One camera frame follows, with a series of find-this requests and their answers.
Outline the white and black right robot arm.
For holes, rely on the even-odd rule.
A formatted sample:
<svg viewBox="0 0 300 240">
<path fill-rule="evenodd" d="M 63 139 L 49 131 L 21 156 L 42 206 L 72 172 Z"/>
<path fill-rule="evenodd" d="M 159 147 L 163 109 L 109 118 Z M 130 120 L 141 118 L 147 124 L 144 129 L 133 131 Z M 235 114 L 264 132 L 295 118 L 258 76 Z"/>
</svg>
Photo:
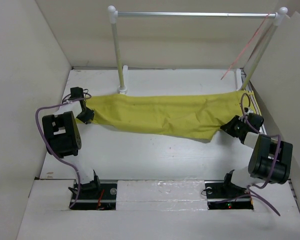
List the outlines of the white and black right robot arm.
<svg viewBox="0 0 300 240">
<path fill-rule="evenodd" d="M 224 177 L 221 191 L 233 197 L 239 190 L 249 187 L 265 188 L 268 184 L 283 185 L 290 177 L 293 145 L 281 140 L 280 136 L 271 137 L 259 130 L 264 118 L 255 113 L 235 115 L 220 129 L 237 138 L 252 149 L 248 165 L 240 170 L 231 170 Z"/>
</svg>

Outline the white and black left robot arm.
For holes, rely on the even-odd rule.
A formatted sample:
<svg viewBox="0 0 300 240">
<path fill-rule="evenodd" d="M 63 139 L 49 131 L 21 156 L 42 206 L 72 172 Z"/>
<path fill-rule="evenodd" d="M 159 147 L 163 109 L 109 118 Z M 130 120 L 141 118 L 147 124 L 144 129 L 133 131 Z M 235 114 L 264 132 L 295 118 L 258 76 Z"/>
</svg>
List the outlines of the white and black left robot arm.
<svg viewBox="0 0 300 240">
<path fill-rule="evenodd" d="M 42 117 L 40 125 L 49 154 L 55 154 L 61 160 L 78 155 L 82 139 L 76 121 L 87 125 L 92 123 L 95 116 L 94 111 L 86 105 L 89 98 L 91 95 L 87 89 L 72 87 L 70 94 L 61 101 L 59 109 Z"/>
</svg>

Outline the yellow trousers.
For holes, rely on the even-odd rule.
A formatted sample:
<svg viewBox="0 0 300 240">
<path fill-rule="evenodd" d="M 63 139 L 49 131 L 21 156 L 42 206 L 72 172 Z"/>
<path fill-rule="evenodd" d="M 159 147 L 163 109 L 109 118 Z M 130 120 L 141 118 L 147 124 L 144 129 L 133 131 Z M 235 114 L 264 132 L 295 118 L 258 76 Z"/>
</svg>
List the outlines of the yellow trousers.
<svg viewBox="0 0 300 240">
<path fill-rule="evenodd" d="M 212 140 L 220 127 L 242 107 L 252 105 L 252 93 L 244 90 L 209 95 L 93 96 L 86 106 L 94 111 L 93 124 L 119 131 Z"/>
</svg>

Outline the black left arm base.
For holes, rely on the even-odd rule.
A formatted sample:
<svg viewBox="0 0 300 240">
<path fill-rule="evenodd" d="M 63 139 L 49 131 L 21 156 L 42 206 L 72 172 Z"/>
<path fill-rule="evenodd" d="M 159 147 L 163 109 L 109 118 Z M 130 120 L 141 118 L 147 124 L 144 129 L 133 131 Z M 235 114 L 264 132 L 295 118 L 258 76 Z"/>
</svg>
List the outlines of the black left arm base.
<svg viewBox="0 0 300 240">
<path fill-rule="evenodd" d="M 111 211 L 116 209 L 117 181 L 102 181 L 98 190 L 80 190 L 78 199 L 70 208 L 78 211 Z"/>
</svg>

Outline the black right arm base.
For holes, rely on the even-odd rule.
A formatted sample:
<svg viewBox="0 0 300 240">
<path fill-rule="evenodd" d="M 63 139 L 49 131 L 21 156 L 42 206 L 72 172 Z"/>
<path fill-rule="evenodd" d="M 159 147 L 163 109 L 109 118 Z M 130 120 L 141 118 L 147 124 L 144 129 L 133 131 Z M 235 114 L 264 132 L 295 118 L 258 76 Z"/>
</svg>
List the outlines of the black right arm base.
<svg viewBox="0 0 300 240">
<path fill-rule="evenodd" d="M 208 210 L 253 210 L 251 197 L 241 187 L 225 186 L 222 182 L 206 182 L 200 193 L 207 199 Z"/>
</svg>

